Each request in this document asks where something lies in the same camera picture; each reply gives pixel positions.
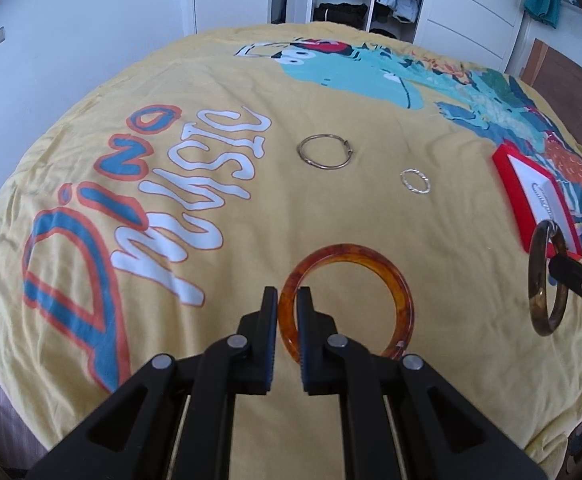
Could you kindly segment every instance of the screw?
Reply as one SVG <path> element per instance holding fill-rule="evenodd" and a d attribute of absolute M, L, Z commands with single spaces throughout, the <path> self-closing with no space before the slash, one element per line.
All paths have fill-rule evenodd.
<path fill-rule="evenodd" d="M 419 355 L 408 354 L 402 359 L 402 364 L 408 370 L 421 370 L 424 366 L 424 361 Z"/>
<path fill-rule="evenodd" d="M 229 336 L 226 343 L 231 348 L 244 348 L 248 343 L 248 339 L 246 339 L 242 334 L 233 334 L 232 336 Z"/>
<path fill-rule="evenodd" d="M 345 335 L 331 334 L 327 338 L 327 343 L 334 348 L 344 348 L 348 344 L 348 339 Z"/>
<path fill-rule="evenodd" d="M 151 360 L 151 365 L 157 370 L 164 370 L 164 368 L 168 368 L 170 366 L 172 361 L 173 359 L 170 355 L 159 354 Z"/>

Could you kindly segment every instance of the white wardrobe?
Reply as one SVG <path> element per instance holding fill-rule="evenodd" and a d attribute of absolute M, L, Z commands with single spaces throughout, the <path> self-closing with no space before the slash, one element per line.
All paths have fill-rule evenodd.
<path fill-rule="evenodd" d="M 427 50 L 504 72 L 524 14 L 524 0 L 422 0 L 415 23 L 405 25 L 392 17 L 376 23 L 375 1 L 287 0 L 286 21 L 310 22 L 321 3 L 365 3 L 364 30 L 383 28 Z"/>

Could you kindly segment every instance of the wall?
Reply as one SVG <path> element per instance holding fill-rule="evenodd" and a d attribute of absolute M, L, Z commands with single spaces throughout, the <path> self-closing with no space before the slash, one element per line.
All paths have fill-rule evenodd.
<path fill-rule="evenodd" d="M 582 9 L 562 3 L 558 28 L 536 22 L 525 15 L 516 46 L 506 67 L 507 73 L 515 76 L 520 75 L 531 53 L 535 38 L 553 47 L 582 67 Z"/>
<path fill-rule="evenodd" d="M 0 187 L 84 95 L 192 32 L 190 1 L 0 0 Z"/>

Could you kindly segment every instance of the amber bangle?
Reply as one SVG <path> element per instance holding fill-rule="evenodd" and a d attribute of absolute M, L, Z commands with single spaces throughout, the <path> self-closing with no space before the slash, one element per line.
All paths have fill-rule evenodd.
<path fill-rule="evenodd" d="M 558 283 L 555 304 L 549 317 L 546 307 L 546 246 L 549 238 L 559 254 L 567 253 L 566 242 L 560 227 L 552 220 L 542 220 L 531 238 L 528 274 L 531 323 L 539 335 L 551 335 L 560 326 L 568 299 L 567 286 Z"/>
<path fill-rule="evenodd" d="M 404 353 L 413 332 L 414 309 L 408 285 L 401 272 L 384 256 L 355 244 L 337 244 L 321 248 L 303 259 L 286 279 L 277 307 L 277 322 L 284 346 L 296 362 L 300 360 L 295 325 L 295 295 L 302 280 L 313 269 L 334 262 L 352 262 L 372 270 L 386 284 L 395 303 L 395 329 L 382 355 L 398 359 Z"/>

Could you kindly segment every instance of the bed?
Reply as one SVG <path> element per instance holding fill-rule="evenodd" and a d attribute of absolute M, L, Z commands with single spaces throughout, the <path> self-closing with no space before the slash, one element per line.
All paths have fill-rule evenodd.
<path fill-rule="evenodd" d="M 315 134 L 348 140 L 349 164 L 306 164 L 296 146 Z M 201 352 L 308 254 L 360 244 L 408 283 L 407 351 L 554 477 L 582 420 L 582 303 L 554 336 L 533 331 L 502 144 L 554 174 L 582 245 L 582 147 L 510 76 L 330 23 L 173 43 L 77 103 L 2 187 L 0 384 L 51 447 L 153 355 Z M 334 264 L 306 285 L 382 351 L 395 314 L 374 274 Z M 341 478 L 338 414 L 278 341 L 271 394 L 238 399 L 232 477 Z"/>

